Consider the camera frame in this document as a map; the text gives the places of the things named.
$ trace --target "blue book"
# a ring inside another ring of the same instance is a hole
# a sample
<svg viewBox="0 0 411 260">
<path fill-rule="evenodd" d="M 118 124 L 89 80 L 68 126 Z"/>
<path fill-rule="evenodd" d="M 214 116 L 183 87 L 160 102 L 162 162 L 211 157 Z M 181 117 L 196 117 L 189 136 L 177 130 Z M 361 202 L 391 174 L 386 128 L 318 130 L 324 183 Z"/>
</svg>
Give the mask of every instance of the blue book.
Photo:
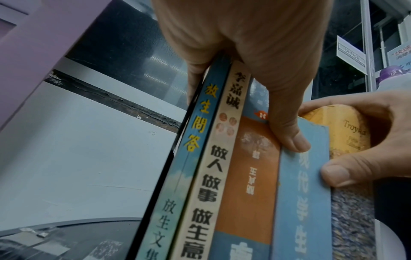
<svg viewBox="0 0 411 260">
<path fill-rule="evenodd" d="M 331 190 L 320 175 L 330 157 L 328 127 L 302 118 L 298 125 L 311 149 L 281 150 L 270 259 L 331 260 Z"/>
<path fill-rule="evenodd" d="M 212 64 L 155 203 L 136 260 L 166 260 L 214 120 L 231 58 L 219 56 Z"/>
</svg>

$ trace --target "black chinese character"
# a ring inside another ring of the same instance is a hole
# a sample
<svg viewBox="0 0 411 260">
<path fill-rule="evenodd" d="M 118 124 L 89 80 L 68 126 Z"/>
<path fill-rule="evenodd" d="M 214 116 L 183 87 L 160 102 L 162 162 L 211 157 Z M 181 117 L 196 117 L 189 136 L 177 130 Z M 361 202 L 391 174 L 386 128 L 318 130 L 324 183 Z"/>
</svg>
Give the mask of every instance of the black chinese character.
<svg viewBox="0 0 411 260">
<path fill-rule="evenodd" d="M 243 88 L 243 86 L 240 86 L 238 83 L 233 83 L 231 85 L 230 92 L 233 92 L 234 94 L 241 96 L 241 89 L 242 88 Z"/>
<path fill-rule="evenodd" d="M 216 201 L 216 198 L 215 198 L 216 196 L 217 196 L 217 192 L 204 189 L 204 188 L 200 188 L 200 191 L 198 193 L 198 199 L 204 202 L 206 201 L 214 202 Z"/>
<path fill-rule="evenodd" d="M 238 109 L 238 105 L 240 105 L 240 99 L 238 97 L 233 97 L 231 94 L 229 94 L 227 97 L 226 104 Z"/>
<path fill-rule="evenodd" d="M 219 161 L 220 161 L 220 159 L 215 159 L 213 162 L 211 162 L 211 163 L 207 166 L 207 168 L 211 168 L 211 167 L 213 167 L 213 166 L 216 164 L 217 167 L 218 167 L 218 170 L 219 170 L 220 172 L 223 172 L 223 170 L 221 169 L 221 165 L 220 165 Z"/>
<path fill-rule="evenodd" d="M 156 252 L 154 249 L 150 249 L 147 251 L 145 260 L 157 260 L 157 255 L 158 252 Z"/>
<path fill-rule="evenodd" d="M 203 209 L 195 209 L 193 211 L 193 218 L 191 221 L 201 224 L 210 225 L 210 219 L 213 216 L 211 211 L 204 211 Z"/>
<path fill-rule="evenodd" d="M 211 155 L 214 155 L 215 157 L 221 158 L 221 159 L 226 159 L 226 155 L 228 153 L 228 150 L 222 149 L 219 146 L 213 145 L 212 150 L 211 150 Z"/>
<path fill-rule="evenodd" d="M 153 234 L 155 236 L 155 242 L 151 243 L 150 245 L 156 244 L 156 245 L 158 245 L 158 247 L 161 247 L 160 240 L 165 236 L 163 236 L 160 231 L 158 231 L 157 233 L 153 233 Z"/>
<path fill-rule="evenodd" d="M 201 259 L 203 256 L 204 245 L 197 242 L 185 242 L 183 246 L 183 252 L 181 252 L 181 257 L 187 256 L 191 259 Z"/>
<path fill-rule="evenodd" d="M 202 185 L 207 188 L 213 188 L 213 189 L 218 190 L 218 184 L 220 184 L 220 182 L 221 182 L 221 179 L 206 174 L 203 177 Z"/>
<path fill-rule="evenodd" d="M 163 211 L 170 212 L 171 214 L 173 214 L 173 209 L 176 206 L 176 204 L 174 203 L 173 200 L 167 199 L 166 201 L 166 205 L 164 205 Z"/>
<path fill-rule="evenodd" d="M 202 227 L 200 225 L 191 224 L 189 229 L 194 229 L 195 230 L 195 231 L 191 231 L 191 230 L 188 231 L 189 233 L 194 234 L 194 237 L 186 236 L 185 238 L 194 239 L 194 240 L 198 240 L 198 241 L 205 241 L 205 239 L 201 239 L 200 236 L 207 236 L 207 234 L 201 233 L 201 230 L 202 229 L 208 230 L 208 228 Z"/>
<path fill-rule="evenodd" d="M 235 75 L 237 75 L 237 79 L 236 79 L 235 81 L 237 81 L 237 82 L 240 82 L 240 81 L 245 82 L 245 81 L 244 81 L 244 80 L 245 80 L 245 75 L 244 75 L 244 74 L 242 74 L 241 72 L 237 72 Z"/>
<path fill-rule="evenodd" d="M 163 215 L 163 216 L 161 216 L 160 220 L 158 221 L 158 222 L 160 222 L 160 226 L 157 226 L 157 227 L 168 230 L 168 228 L 166 226 L 168 226 L 169 221 L 170 221 L 170 219 L 167 217 L 167 215 Z"/>
</svg>

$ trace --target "hand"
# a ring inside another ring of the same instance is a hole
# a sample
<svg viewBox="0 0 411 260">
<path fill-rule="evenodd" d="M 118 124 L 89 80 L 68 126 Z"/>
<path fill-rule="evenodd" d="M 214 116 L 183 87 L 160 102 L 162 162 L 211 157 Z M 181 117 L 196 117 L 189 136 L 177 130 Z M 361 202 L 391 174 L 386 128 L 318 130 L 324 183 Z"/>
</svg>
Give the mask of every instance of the hand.
<svg viewBox="0 0 411 260">
<path fill-rule="evenodd" d="M 341 187 L 384 177 L 411 176 L 411 91 L 394 90 L 333 96 L 304 103 L 299 114 L 327 105 L 343 104 L 356 108 L 378 124 L 370 127 L 371 138 L 384 122 L 390 129 L 375 147 L 330 160 L 321 169 L 323 179 Z"/>
<path fill-rule="evenodd" d="M 232 49 L 270 93 L 269 122 L 288 149 L 310 144 L 297 125 L 332 0 L 152 0 L 160 28 L 188 65 L 188 100 L 215 54 Z"/>
</svg>

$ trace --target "thick book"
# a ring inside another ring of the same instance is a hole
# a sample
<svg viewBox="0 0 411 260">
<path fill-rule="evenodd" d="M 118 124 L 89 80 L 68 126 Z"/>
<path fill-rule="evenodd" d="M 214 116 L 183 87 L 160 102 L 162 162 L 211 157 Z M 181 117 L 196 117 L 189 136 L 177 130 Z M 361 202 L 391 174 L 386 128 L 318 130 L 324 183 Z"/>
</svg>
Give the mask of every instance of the thick book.
<svg viewBox="0 0 411 260">
<path fill-rule="evenodd" d="M 328 126 L 330 159 L 370 148 L 367 119 L 355 108 L 330 105 L 303 118 Z M 372 183 L 331 190 L 333 259 L 376 259 Z"/>
<path fill-rule="evenodd" d="M 220 55 L 209 69 L 152 214 L 148 215 L 150 220 L 137 252 L 137 260 L 166 260 L 168 256 L 230 64 L 229 56 Z M 137 242 L 133 242 L 133 246 L 138 246 Z"/>
<path fill-rule="evenodd" d="M 208 259 L 251 74 L 233 61 L 170 260 Z"/>
<path fill-rule="evenodd" d="M 328 127 L 298 125 L 311 149 L 281 149 L 271 260 L 331 260 L 331 191 L 319 174 L 330 156 Z"/>
<path fill-rule="evenodd" d="M 209 260 L 268 260 L 280 145 L 268 126 L 268 91 L 253 81 L 245 100 Z"/>
</svg>

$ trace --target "purple wall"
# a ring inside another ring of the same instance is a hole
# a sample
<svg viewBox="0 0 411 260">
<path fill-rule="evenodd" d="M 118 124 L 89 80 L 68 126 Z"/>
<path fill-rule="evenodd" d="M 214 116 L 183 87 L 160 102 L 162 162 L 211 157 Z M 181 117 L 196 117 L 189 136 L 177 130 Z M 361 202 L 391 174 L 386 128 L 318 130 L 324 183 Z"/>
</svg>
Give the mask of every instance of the purple wall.
<svg viewBox="0 0 411 260">
<path fill-rule="evenodd" d="M 111 0 L 44 0 L 0 40 L 0 130 Z"/>
<path fill-rule="evenodd" d="M 3 38 L 9 31 L 14 28 L 14 24 L 8 23 L 0 19 L 0 39 Z"/>
</svg>

